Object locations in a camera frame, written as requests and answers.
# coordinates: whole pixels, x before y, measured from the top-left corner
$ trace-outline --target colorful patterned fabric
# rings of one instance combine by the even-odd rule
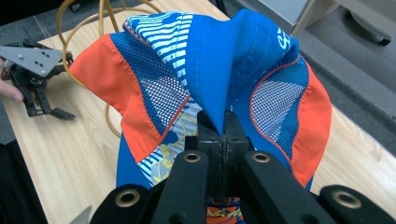
[[[229,21],[184,12],[132,16],[123,32],[78,55],[71,71],[122,114],[118,186],[149,189],[168,177],[201,109],[219,134],[232,110],[253,146],[274,154],[303,186],[329,137],[332,106],[297,40],[250,10]],[[208,221],[243,220],[238,203],[211,202]]]

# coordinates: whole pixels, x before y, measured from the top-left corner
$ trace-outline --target human hand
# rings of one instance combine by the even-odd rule
[[[4,69],[4,61],[0,59],[0,95],[5,95],[16,102],[23,102],[23,94],[16,87],[6,83],[4,80],[9,79]]]

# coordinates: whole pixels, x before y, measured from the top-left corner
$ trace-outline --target orange fabric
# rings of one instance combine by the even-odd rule
[[[90,91],[122,114],[121,128],[136,162],[162,141],[146,111],[138,80],[109,35],[78,55],[71,73]]]
[[[330,134],[332,104],[311,67],[309,82],[298,109],[299,129],[293,142],[291,164],[297,180],[306,186],[317,170]]]

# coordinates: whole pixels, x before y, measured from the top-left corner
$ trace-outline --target black fabric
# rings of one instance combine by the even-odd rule
[[[48,223],[16,141],[0,144],[0,224]]]
[[[36,14],[55,9],[64,0],[2,0],[0,25],[18,21]]]

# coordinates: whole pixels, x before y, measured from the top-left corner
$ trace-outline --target table surface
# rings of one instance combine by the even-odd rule
[[[227,19],[206,0],[158,0],[153,3],[163,11],[182,10]],[[118,13],[118,24],[121,26],[133,14],[142,12]],[[114,32],[111,22],[106,19],[105,33],[111,32]],[[90,23],[76,33],[68,50],[76,57],[98,36],[98,22]],[[58,36],[42,43],[62,48]],[[51,79],[46,94],[52,107],[60,107],[75,114],[76,118],[29,118],[24,105],[2,99],[48,222],[69,223],[86,208],[91,208],[92,215],[115,188],[120,139],[107,127],[106,104],[66,73]],[[110,120],[119,130],[120,114],[114,109],[110,109]],[[330,139],[312,191],[318,193],[320,188],[331,184],[348,186],[396,218],[395,174],[396,159],[334,108]]]

